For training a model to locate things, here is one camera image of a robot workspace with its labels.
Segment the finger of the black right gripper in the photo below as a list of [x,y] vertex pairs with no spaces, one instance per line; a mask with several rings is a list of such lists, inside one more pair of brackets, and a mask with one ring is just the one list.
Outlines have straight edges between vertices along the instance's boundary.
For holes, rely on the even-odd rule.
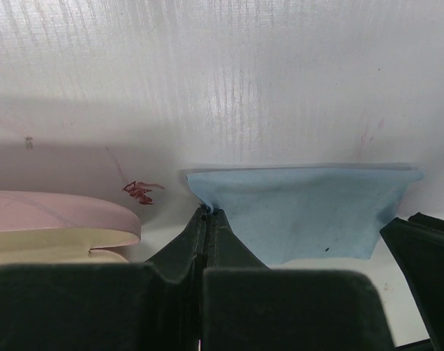
[[444,220],[417,213],[380,234],[405,276],[434,350],[444,350]]

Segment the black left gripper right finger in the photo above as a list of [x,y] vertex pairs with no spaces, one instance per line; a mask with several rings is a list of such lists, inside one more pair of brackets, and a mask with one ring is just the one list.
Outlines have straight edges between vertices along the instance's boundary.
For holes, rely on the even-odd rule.
[[372,282],[355,271],[270,269],[209,214],[203,350],[392,350]]

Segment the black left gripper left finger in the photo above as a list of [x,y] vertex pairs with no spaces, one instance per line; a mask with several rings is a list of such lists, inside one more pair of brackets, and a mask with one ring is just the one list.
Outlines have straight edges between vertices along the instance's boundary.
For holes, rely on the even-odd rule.
[[0,266],[0,350],[196,350],[206,228],[143,263]]

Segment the pink glasses case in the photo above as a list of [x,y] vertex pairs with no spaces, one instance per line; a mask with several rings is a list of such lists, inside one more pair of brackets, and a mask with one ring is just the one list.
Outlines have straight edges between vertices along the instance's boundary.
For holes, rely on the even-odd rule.
[[115,203],[0,190],[0,265],[123,263],[114,249],[140,237],[140,219]]

